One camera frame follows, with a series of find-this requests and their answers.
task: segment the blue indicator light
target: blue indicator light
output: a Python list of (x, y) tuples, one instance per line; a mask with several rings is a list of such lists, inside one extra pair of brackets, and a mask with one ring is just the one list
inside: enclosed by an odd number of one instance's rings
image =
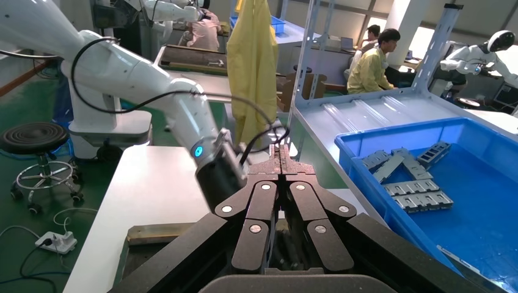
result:
[(203, 153), (203, 147), (202, 147), (202, 146), (198, 146), (198, 147), (196, 148), (196, 150), (194, 150), (194, 156), (195, 156), (195, 157), (199, 157), (199, 156), (201, 156), (201, 155), (202, 155), (202, 153)]

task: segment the power strip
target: power strip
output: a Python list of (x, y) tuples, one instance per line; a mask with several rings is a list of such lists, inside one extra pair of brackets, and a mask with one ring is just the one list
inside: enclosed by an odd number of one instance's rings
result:
[(40, 239), (38, 239), (34, 244), (36, 247), (40, 247), (45, 239), (51, 239), (52, 244), (42, 245), (41, 248), (57, 252), (62, 255), (66, 255), (70, 250), (73, 250), (78, 243), (78, 240), (74, 238), (74, 234), (70, 231), (66, 232), (65, 235), (49, 231), (45, 233), (45, 235), (43, 235)]

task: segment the yellow shirt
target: yellow shirt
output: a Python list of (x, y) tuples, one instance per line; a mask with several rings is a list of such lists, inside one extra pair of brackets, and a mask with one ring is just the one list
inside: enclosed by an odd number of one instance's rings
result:
[(385, 76), (383, 64), (387, 58), (380, 48), (373, 48), (363, 54), (362, 58), (352, 69), (347, 81), (347, 91), (352, 93), (370, 93), (380, 90), (394, 89)]

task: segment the white robotic arm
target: white robotic arm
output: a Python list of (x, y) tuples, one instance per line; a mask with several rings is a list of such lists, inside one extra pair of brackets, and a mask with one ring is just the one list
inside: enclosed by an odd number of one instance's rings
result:
[[(203, 13), (192, 6), (191, 0), (125, 0), (136, 10), (144, 10), (152, 21), (184, 20), (196, 22), (202, 19)], [(204, 0), (196, 1), (202, 7)]]
[[(77, 32), (49, 0), (0, 1), (2, 40), (64, 58), (62, 69), (71, 77), (71, 63), (79, 52), (101, 38), (91, 31)], [(148, 104), (164, 112), (175, 138), (198, 165), (196, 177), (212, 210), (244, 186), (246, 177), (232, 146), (216, 129), (202, 87), (188, 79), (172, 79), (165, 71), (118, 45), (93, 44), (78, 59), (78, 84), (128, 99), (136, 104), (171, 91), (188, 91)], [(88, 101), (103, 107), (103, 101)]]
[(491, 68), (500, 73), (505, 82), (518, 89), (518, 75), (510, 73), (507, 66), (500, 59), (497, 58), (495, 64)]
[(468, 47), (457, 49), (451, 53), (445, 60), (440, 62), (440, 69), (445, 71), (458, 70), (466, 67), (466, 58), (468, 58), (470, 50)]

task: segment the computer monitor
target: computer monitor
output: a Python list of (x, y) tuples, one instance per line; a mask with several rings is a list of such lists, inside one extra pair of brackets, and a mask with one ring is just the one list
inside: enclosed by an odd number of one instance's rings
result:
[(341, 48), (342, 49), (352, 49), (352, 39), (351, 38), (341, 38)]

